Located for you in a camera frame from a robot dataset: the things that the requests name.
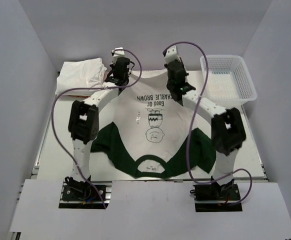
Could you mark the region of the white and green raglan t-shirt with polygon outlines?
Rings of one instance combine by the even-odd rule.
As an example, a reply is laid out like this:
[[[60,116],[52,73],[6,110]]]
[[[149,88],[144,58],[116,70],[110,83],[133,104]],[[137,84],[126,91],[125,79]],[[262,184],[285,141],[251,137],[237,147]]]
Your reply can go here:
[[[167,72],[134,71],[132,87],[115,98],[112,121],[101,128],[91,156],[105,156],[117,170],[133,178],[168,179],[188,169],[210,173],[216,152],[210,126],[175,102]]]

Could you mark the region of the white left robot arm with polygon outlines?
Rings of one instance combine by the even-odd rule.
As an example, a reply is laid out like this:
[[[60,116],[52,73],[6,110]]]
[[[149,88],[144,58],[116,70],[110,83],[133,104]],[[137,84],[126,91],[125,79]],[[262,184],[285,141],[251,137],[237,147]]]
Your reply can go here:
[[[91,179],[90,152],[93,141],[99,132],[99,113],[114,98],[123,91],[122,88],[110,87],[123,86],[129,83],[129,65],[111,66],[111,71],[103,83],[105,89],[94,92],[82,101],[72,103],[68,130],[73,143],[73,164],[70,178],[77,182]]]

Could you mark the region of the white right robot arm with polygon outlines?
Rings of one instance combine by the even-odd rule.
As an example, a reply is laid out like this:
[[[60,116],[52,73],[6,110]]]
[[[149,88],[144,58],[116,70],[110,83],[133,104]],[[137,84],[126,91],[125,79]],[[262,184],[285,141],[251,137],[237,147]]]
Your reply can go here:
[[[234,181],[235,160],[246,140],[240,111],[235,107],[225,108],[201,96],[196,88],[187,82],[187,74],[168,74],[166,87],[175,102],[193,111],[191,125],[197,115],[210,124],[210,138],[216,151],[211,182],[219,186],[231,185]]]

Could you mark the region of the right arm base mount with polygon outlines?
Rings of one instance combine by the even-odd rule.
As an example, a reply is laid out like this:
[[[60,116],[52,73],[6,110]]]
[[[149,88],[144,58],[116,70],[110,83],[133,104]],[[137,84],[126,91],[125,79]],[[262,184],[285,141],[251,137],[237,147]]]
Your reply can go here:
[[[195,184],[189,194],[194,198],[197,213],[243,211],[240,190],[233,178],[222,185],[217,181],[211,184]]]

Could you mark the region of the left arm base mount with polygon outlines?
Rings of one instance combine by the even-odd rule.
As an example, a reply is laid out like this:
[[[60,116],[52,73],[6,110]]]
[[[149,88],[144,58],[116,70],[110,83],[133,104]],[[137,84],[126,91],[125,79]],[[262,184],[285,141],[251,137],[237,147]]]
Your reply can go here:
[[[59,209],[95,209],[104,210],[111,198],[111,186],[97,183],[91,186],[85,181],[76,181],[66,177],[63,181],[58,208]]]

